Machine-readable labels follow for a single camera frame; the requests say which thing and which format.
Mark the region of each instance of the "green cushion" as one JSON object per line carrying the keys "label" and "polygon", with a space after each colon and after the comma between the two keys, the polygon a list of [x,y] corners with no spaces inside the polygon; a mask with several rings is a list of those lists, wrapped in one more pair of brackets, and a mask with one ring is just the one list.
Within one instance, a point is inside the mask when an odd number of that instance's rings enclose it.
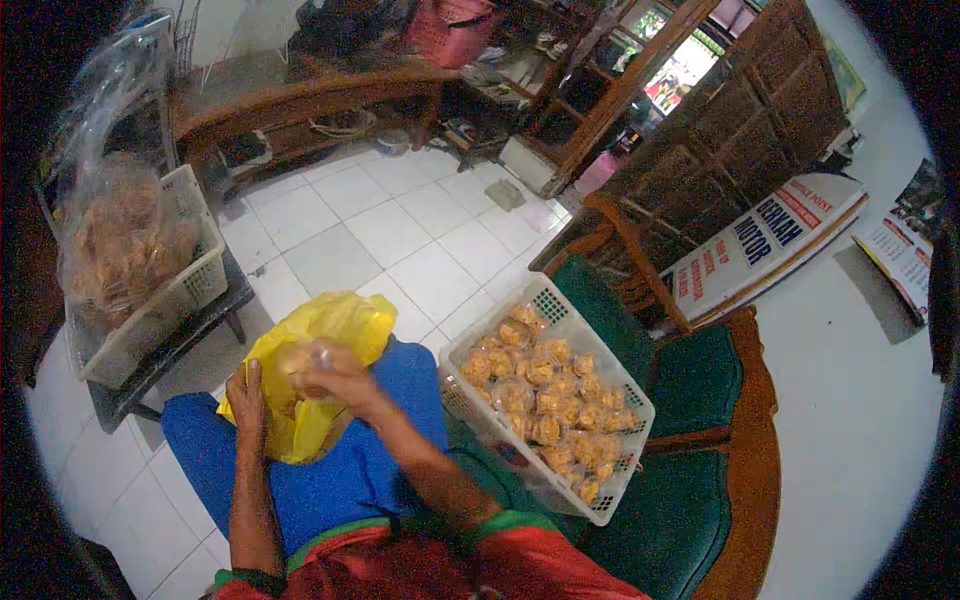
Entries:
{"label": "green cushion", "polygon": [[657,352],[647,391],[657,409],[651,438],[730,425],[743,367],[725,325],[701,329]]}
{"label": "green cushion", "polygon": [[516,475],[503,466],[503,460],[489,452],[477,440],[473,430],[463,421],[444,410],[446,425],[446,455],[460,466],[481,488],[505,509],[540,513],[546,516],[571,543],[575,543],[587,528],[583,517],[551,513],[526,488]]}
{"label": "green cushion", "polygon": [[642,460],[606,527],[590,525],[587,556],[657,600],[689,598],[730,533],[727,459],[716,450]]}
{"label": "green cushion", "polygon": [[[657,344],[623,303],[613,295],[603,277],[582,256],[574,254],[553,275],[553,283],[573,304],[593,331],[613,352],[636,384],[647,389]],[[656,423],[660,419],[657,408]]]}

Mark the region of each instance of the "blue pants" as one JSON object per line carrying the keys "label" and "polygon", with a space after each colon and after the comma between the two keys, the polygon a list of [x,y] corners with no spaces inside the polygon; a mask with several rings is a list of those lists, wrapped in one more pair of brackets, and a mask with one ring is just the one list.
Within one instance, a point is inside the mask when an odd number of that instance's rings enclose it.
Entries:
{"label": "blue pants", "polygon": [[[392,341],[371,371],[414,427],[446,451],[437,366],[430,351]],[[217,400],[210,394],[176,396],[163,407],[161,424],[190,485],[229,539],[236,428],[217,415],[216,408]],[[338,525],[423,510],[383,443],[360,420],[347,427],[320,461],[299,467],[274,462],[268,469],[287,556]]]}

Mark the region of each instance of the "red shirt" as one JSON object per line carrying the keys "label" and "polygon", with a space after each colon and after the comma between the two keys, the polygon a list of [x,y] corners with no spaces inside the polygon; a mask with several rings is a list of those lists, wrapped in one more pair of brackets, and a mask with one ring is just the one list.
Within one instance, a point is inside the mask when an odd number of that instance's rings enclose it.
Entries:
{"label": "red shirt", "polygon": [[[444,541],[393,536],[389,525],[367,523],[308,543],[290,559],[279,597],[650,600],[584,556],[543,516],[501,513],[465,536],[471,551],[459,558]],[[274,597],[241,577],[220,571],[216,598]]]}

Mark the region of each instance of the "shoe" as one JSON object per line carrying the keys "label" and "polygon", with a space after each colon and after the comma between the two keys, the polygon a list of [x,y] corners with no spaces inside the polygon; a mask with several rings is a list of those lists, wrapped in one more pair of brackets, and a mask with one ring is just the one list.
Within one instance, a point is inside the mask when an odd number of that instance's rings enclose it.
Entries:
{"label": "shoe", "polygon": [[557,39],[557,37],[550,32],[540,32],[540,34],[537,36],[537,45],[534,46],[534,49],[540,50],[541,52],[547,52],[555,39]]}
{"label": "shoe", "polygon": [[550,48],[546,51],[546,56],[551,60],[558,60],[561,56],[564,55],[566,49],[570,47],[570,44],[565,41],[557,42],[553,45],[553,48]]}

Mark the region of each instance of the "yellow plastic bag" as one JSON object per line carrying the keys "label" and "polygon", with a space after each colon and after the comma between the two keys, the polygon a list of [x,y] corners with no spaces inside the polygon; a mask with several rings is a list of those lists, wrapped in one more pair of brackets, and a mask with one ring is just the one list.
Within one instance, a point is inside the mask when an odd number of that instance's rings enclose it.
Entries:
{"label": "yellow plastic bag", "polygon": [[[336,402],[308,398],[297,403],[289,380],[276,368],[277,351],[287,344],[323,337],[351,347],[369,365],[383,354],[395,321],[396,308],[379,294],[361,298],[353,292],[328,292],[297,308],[256,341],[244,364],[256,358],[263,371],[261,387],[270,411],[267,456],[288,465],[317,461],[350,420],[347,409]],[[217,413],[236,424],[226,396]]]}

